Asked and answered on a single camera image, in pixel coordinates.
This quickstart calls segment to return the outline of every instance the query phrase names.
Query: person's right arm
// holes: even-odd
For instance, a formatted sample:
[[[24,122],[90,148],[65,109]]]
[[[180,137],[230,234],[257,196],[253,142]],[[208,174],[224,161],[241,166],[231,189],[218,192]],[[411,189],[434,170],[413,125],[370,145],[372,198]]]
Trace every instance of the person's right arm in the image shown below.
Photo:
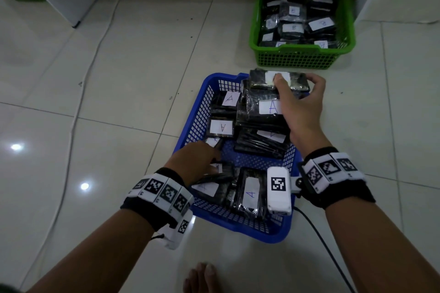
[[[290,139],[303,157],[332,146],[319,123],[326,82],[316,74],[307,78],[315,87],[301,100],[280,74],[274,79]],[[440,292],[439,274],[376,204],[348,197],[325,212],[358,292]]]

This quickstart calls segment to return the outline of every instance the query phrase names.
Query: black cable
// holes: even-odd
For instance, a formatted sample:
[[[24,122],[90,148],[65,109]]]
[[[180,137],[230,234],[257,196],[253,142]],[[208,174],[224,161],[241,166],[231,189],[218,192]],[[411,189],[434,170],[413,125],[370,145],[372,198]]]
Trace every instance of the black cable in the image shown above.
[[[345,284],[347,284],[349,290],[351,293],[356,293],[356,291],[353,289],[352,285],[350,284],[350,282],[348,281],[347,277],[345,276],[344,272],[342,271],[342,269],[340,268],[338,262],[336,261],[336,259],[334,258],[333,254],[331,253],[329,247],[327,247],[327,244],[325,243],[324,239],[322,238],[321,234],[318,232],[318,230],[316,229],[315,225],[311,222],[311,220],[305,215],[305,213],[303,211],[301,211],[298,207],[294,206],[294,210],[300,212],[303,217],[305,218],[305,220],[308,221],[308,223],[310,224],[310,226],[315,230],[316,235],[319,237],[319,239],[321,240],[322,244],[324,245],[324,247],[326,248],[327,252],[330,255],[330,258],[332,259],[334,265],[336,265],[336,268],[338,269],[339,273],[342,276],[342,279],[344,279]]]
[[[150,241],[151,241],[151,240],[154,240],[154,239],[163,239],[164,237],[165,237],[165,234],[156,235],[156,236],[153,236],[153,237],[150,239]]]

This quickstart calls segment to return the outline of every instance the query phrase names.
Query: person's left hand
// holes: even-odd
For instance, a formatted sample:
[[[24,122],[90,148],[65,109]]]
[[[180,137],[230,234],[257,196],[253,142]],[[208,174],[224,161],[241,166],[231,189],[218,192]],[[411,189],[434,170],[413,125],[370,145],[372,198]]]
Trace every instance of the person's left hand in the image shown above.
[[[188,187],[204,174],[217,173],[217,168],[210,165],[212,159],[219,161],[220,151],[199,140],[175,152],[164,167],[178,173]]]

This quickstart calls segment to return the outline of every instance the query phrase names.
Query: toe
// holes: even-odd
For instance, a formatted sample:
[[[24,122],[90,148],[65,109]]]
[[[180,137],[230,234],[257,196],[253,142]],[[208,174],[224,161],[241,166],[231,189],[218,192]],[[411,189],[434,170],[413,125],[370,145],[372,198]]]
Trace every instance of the toe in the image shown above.
[[[217,270],[212,264],[206,265],[205,281],[209,293],[221,293],[220,283],[217,277]]]
[[[186,278],[184,280],[184,293],[192,293],[190,279]]]
[[[206,263],[198,263],[196,266],[197,275],[198,275],[198,289],[200,293],[208,292],[208,285],[205,280],[205,269]]]
[[[191,269],[190,271],[190,287],[192,293],[198,293],[198,274],[197,271]]]

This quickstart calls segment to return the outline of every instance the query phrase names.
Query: tile floor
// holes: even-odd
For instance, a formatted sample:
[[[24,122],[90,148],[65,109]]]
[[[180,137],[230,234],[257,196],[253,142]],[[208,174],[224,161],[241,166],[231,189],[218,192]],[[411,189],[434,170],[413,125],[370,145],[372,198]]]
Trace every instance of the tile floor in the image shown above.
[[[19,284],[57,206],[78,84],[113,1],[98,0],[74,30],[47,4],[0,0],[0,259],[8,264],[0,282]],[[121,1],[86,89],[66,199],[39,262],[42,273],[116,211],[146,170],[162,166],[208,74],[256,66],[247,45],[253,2]],[[440,271],[440,24],[365,21],[356,33],[353,52],[318,71],[327,79],[323,128],[369,175],[379,206]],[[323,211],[302,199],[297,205],[346,270]],[[200,260],[216,264],[232,292],[347,291],[299,215],[277,245],[196,219],[178,250],[149,244],[122,291],[145,292],[148,285],[179,292]]]

